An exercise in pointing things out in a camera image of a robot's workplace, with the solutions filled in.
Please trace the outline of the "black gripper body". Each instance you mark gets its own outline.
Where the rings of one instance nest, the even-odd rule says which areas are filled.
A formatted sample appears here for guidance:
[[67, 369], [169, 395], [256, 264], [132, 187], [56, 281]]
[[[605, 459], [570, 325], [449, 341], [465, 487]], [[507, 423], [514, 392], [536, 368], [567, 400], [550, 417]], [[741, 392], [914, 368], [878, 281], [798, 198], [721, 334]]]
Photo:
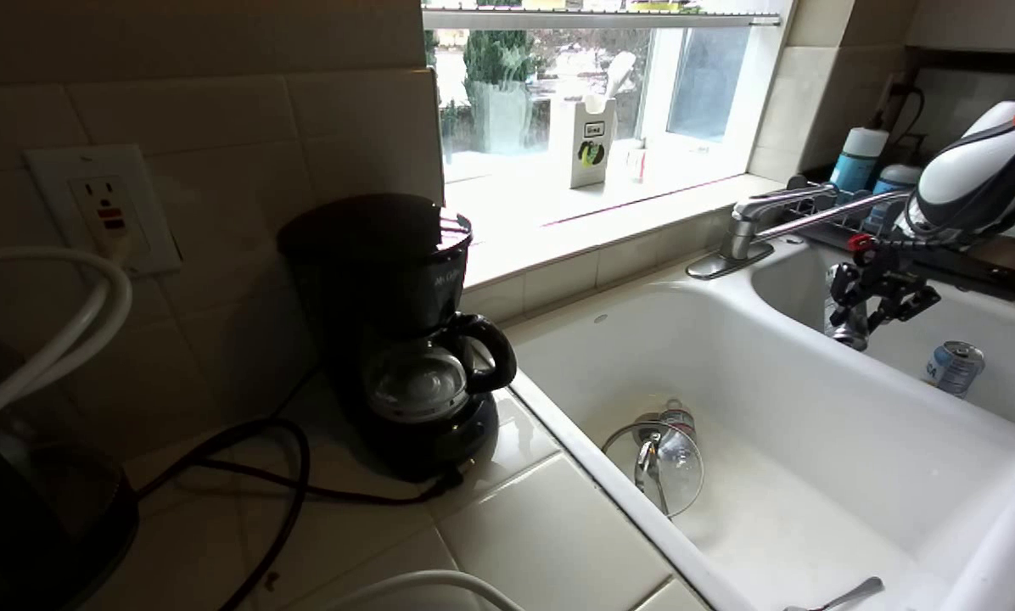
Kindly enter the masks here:
[[851, 233], [846, 252], [858, 267], [851, 299], [867, 304], [867, 329], [911, 323], [939, 302], [939, 292], [905, 263], [911, 243]]

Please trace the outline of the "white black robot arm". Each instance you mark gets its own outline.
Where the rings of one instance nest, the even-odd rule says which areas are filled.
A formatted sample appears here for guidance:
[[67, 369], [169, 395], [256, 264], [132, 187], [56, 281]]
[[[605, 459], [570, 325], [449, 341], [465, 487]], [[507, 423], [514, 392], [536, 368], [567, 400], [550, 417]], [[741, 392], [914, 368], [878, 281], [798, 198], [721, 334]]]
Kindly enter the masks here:
[[914, 267], [931, 249], [966, 249], [1015, 224], [1015, 103], [991, 104], [961, 140], [945, 145], [878, 233], [850, 238], [850, 263], [832, 275], [827, 323], [872, 334], [905, 323], [939, 297]]

